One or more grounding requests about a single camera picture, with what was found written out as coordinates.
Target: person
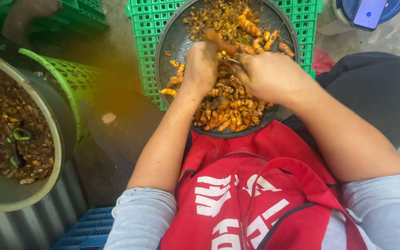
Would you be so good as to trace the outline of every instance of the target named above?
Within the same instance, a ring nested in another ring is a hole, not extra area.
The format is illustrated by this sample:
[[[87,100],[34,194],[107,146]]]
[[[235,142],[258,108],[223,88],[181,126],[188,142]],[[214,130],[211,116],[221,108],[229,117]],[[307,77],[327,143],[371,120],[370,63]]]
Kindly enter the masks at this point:
[[[288,56],[241,55],[247,90],[294,115],[233,139],[190,131],[217,61],[204,42],[187,61],[104,250],[400,249],[399,56],[348,55],[316,82]]]

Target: gray bucket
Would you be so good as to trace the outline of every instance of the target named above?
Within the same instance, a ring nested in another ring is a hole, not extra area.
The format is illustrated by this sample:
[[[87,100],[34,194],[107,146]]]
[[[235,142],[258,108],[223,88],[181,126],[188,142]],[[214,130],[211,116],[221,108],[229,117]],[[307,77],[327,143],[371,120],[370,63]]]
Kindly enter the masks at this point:
[[[46,81],[28,70],[12,67],[1,58],[0,69],[19,83],[36,102],[50,127],[55,146],[53,171],[45,179],[20,185],[19,180],[0,176],[0,212],[8,212],[35,204],[52,190],[64,163],[75,148],[76,127],[69,107]]]

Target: right hand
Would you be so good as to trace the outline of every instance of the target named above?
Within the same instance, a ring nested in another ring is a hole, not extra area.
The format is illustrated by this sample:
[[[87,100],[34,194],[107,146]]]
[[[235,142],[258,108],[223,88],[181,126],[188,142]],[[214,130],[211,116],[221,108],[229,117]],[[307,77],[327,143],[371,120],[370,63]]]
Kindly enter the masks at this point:
[[[310,87],[319,86],[300,65],[285,55],[273,52],[258,56],[240,54],[237,60],[246,71],[234,65],[237,78],[254,96],[267,102],[286,105],[307,93]]]

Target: blue plastic crate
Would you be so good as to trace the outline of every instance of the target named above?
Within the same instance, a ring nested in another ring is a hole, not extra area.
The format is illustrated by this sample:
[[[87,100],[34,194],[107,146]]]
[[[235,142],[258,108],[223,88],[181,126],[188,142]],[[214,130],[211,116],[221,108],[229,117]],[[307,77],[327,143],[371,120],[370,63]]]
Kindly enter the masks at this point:
[[[89,210],[51,250],[103,250],[114,224],[112,208]]]

